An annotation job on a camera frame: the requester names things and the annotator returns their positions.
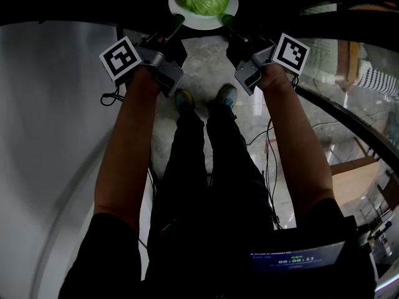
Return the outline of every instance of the blue screen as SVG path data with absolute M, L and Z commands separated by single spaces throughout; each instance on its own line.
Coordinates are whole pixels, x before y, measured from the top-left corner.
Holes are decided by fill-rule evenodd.
M 332 265 L 341 253 L 345 242 L 292 252 L 251 254 L 258 272 L 287 272 Z

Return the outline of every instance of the white wall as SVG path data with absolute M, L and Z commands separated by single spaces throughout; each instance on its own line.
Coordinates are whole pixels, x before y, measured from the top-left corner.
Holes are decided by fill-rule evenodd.
M 37 264 L 54 256 L 44 246 L 69 197 L 79 202 L 61 218 L 66 239 L 79 233 L 92 205 L 96 163 L 120 107 L 100 104 L 113 84 L 99 54 L 115 41 L 115 28 L 96 24 L 0 27 L 2 299 L 38 293 Z

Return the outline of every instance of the leg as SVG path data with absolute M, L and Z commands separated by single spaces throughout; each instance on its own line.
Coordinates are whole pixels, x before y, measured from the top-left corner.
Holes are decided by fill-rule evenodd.
M 208 187 L 204 123 L 192 106 L 185 106 L 179 112 L 170 159 L 153 203 L 148 238 L 151 247 L 160 241 L 160 234 L 166 226 L 192 210 L 193 203 Z
M 206 125 L 213 148 L 213 191 L 227 221 L 235 222 L 255 242 L 273 230 L 271 208 L 264 179 L 247 151 L 231 107 L 217 104 Z

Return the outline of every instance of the person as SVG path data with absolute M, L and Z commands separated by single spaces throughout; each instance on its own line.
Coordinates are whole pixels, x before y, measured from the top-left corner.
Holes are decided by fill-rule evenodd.
M 273 122 L 297 226 L 342 222 L 329 164 L 284 69 L 264 67 L 258 87 Z M 242 298 L 248 291 L 250 247 L 270 237 L 274 226 L 264 178 L 234 121 L 237 90 L 231 85 L 219 91 L 206 125 L 213 148 L 210 188 L 204 123 L 189 93 L 175 94 L 180 117 L 153 203 L 150 263 L 140 282 L 140 207 L 159 91 L 151 70 L 137 68 L 103 157 L 94 216 L 59 298 Z

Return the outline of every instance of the white plate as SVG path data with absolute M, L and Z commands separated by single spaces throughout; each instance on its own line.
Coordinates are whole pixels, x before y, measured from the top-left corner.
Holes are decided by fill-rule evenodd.
M 222 18 L 225 14 L 234 16 L 238 10 L 238 0 L 229 0 L 224 12 L 218 16 L 200 16 L 181 6 L 181 0 L 168 0 L 172 14 L 181 14 L 186 18 L 183 25 L 197 30 L 212 30 L 223 26 Z

